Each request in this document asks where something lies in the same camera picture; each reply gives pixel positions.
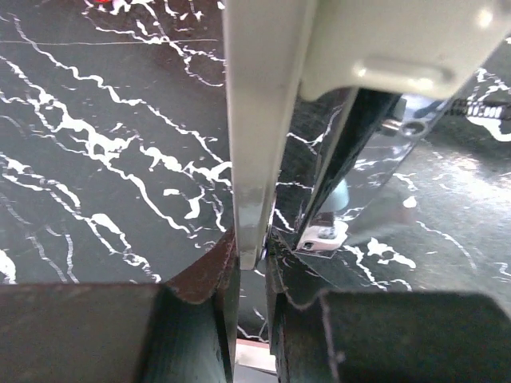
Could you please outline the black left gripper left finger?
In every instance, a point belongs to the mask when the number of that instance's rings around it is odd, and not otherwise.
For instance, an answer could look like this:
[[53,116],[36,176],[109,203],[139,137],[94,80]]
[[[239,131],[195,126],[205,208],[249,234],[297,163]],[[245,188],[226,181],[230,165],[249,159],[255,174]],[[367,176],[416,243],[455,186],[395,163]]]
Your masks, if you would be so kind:
[[240,266],[226,232],[158,284],[1,289],[4,382],[230,382]]

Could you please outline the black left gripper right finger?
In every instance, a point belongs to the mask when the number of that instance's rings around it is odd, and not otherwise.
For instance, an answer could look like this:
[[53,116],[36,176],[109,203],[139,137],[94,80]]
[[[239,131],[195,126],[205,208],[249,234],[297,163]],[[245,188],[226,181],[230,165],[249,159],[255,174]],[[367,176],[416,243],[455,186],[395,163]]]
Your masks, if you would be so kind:
[[282,239],[266,257],[282,382],[507,382],[510,320],[490,297],[340,290]]

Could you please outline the white black stapler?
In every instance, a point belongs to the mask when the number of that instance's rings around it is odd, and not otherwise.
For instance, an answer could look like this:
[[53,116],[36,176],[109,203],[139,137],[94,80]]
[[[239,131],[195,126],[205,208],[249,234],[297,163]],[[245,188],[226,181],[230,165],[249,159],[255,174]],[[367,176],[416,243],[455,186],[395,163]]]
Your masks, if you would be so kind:
[[223,12],[233,213],[240,265],[266,252],[287,134],[322,129],[293,246],[329,251],[346,179],[377,132],[412,145],[445,115],[490,112],[458,92],[510,31],[507,1],[228,1]]

